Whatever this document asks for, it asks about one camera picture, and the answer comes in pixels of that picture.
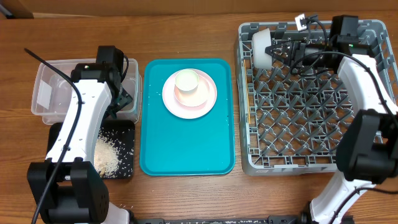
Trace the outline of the grey bowl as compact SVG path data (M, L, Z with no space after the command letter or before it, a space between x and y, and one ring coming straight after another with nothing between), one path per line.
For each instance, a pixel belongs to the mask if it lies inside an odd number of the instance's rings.
M269 28L253 34L252 56L255 68L265 70L272 68L272 57L266 53L266 47L269 46L271 46L271 31Z

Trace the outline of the wooden chopstick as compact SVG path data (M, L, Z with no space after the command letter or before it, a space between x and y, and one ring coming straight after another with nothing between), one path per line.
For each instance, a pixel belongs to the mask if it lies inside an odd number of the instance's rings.
M250 124L250 122L251 122L251 113L250 113L249 94L248 93L246 94L246 101L247 101L247 104L248 104L248 124Z
M243 60L243 68L244 68L244 84L245 84L245 89L246 89L246 101L247 101L247 105L248 105L248 110L249 109L249 90L248 90L248 80L247 80L247 69L246 69L246 60Z

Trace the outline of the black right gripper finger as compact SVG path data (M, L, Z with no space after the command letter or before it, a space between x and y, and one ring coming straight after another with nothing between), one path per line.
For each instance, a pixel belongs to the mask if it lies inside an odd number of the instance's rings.
M265 48L265 53L288 52L292 48L293 44L293 42L281 42L279 44L272 44Z
M271 51L271 56L272 56L272 58L276 59L277 61L281 62L282 64L284 64L288 67L290 67L293 62L291 51L287 51L287 52Z

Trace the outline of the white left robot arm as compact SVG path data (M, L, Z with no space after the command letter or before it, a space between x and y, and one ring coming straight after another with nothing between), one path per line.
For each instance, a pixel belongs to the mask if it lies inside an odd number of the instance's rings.
M94 63L79 63L66 75L30 50L30 56L60 75L72 88L61 130L42 162L33 162L27 180L36 202L32 223L133 223L134 214L109 199L94 167L102 122L132 101L122 82L128 57L113 45L98 47Z

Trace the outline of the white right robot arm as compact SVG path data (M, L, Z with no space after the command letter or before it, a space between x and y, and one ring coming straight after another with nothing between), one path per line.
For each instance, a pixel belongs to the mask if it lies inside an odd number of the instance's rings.
M323 44L288 40L286 57L277 53L280 44L258 47L266 58L265 69L276 59L289 67L292 75L321 66L332 69L343 82L353 106L354 120L337 145L337 170L323 192L308 205L302 220L307 223L350 223L349 208L377 184L397 177L397 105L391 100L377 72L372 47L360 44L357 16L332 18L324 30Z

